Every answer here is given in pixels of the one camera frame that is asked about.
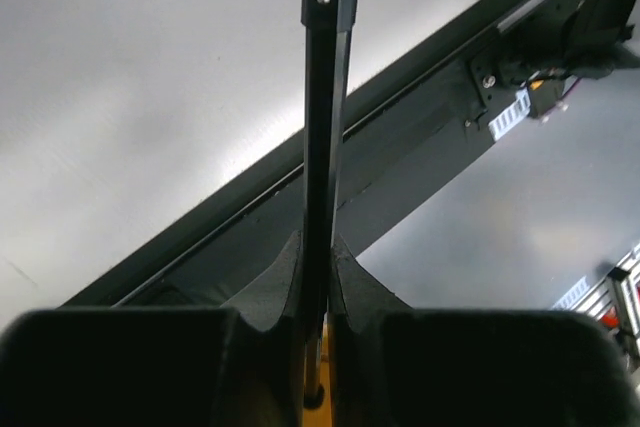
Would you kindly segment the beige folding umbrella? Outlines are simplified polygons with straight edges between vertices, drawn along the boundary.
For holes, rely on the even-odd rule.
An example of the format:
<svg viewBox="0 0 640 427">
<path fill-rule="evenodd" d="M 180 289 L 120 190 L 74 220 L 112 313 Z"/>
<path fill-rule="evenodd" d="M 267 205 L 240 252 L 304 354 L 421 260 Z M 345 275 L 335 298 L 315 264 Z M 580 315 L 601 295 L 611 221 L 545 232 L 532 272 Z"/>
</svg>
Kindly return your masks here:
<svg viewBox="0 0 640 427">
<path fill-rule="evenodd" d="M 304 125 L 304 222 L 302 234 L 305 312 L 304 403 L 321 404 L 323 319 L 334 244 L 343 106 L 347 95 L 351 36 L 358 0 L 302 0 L 306 29 Z"/>
</svg>

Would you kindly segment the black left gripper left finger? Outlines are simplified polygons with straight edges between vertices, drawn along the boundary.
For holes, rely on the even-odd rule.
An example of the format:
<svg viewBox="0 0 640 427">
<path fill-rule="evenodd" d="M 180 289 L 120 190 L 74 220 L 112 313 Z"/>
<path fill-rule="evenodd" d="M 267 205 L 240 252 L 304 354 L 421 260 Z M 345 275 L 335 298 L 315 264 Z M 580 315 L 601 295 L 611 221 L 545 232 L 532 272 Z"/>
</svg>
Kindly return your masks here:
<svg viewBox="0 0 640 427">
<path fill-rule="evenodd" d="M 5 426 L 298 426 L 301 236 L 217 308 L 64 308 L 1 336 Z"/>
</svg>

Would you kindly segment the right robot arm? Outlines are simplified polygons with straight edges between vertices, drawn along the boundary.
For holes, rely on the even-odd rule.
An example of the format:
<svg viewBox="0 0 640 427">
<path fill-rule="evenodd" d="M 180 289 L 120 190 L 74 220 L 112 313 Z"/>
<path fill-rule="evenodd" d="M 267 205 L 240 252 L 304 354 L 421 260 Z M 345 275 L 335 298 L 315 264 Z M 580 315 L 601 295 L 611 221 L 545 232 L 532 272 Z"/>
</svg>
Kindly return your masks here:
<svg viewBox="0 0 640 427">
<path fill-rule="evenodd" d="M 635 70 L 639 55 L 626 46 L 637 0 L 584 0 L 566 30 L 563 68 L 575 77 L 601 79 L 616 70 Z"/>
</svg>

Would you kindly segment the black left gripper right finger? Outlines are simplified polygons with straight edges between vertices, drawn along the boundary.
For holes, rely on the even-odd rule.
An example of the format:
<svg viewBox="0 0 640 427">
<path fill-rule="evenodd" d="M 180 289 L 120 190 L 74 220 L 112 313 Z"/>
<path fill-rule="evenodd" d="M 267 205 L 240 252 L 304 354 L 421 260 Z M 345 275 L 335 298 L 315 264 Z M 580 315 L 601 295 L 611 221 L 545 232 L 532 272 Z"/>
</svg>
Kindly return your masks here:
<svg viewBox="0 0 640 427">
<path fill-rule="evenodd" d="M 419 309 L 343 241 L 329 273 L 338 426 L 635 426 L 618 347 L 571 311 Z"/>
</svg>

